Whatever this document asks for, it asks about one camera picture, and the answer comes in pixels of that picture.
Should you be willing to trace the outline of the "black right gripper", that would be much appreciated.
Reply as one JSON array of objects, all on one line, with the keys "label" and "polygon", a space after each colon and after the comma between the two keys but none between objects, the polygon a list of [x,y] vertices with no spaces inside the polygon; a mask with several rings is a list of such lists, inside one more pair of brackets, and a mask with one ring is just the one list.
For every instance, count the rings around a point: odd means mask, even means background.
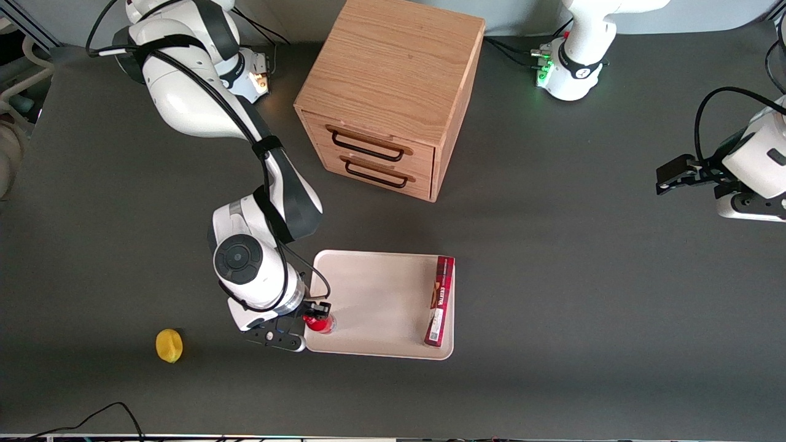
[{"label": "black right gripper", "polygon": [[305,349],[305,320],[329,318],[332,305],[323,300],[306,300],[294,311],[264,322],[257,321],[242,335],[246,341],[273,349]]}]

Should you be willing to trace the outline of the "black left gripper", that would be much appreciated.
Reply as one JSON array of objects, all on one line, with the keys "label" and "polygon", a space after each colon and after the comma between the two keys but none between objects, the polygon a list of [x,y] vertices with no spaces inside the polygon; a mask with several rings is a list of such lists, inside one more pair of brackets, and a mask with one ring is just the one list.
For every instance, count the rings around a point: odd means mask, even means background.
[{"label": "black left gripper", "polygon": [[722,163],[733,147],[719,147],[707,157],[699,147],[696,157],[683,154],[656,169],[656,195],[660,196],[680,187],[694,185],[733,185],[738,179]]}]

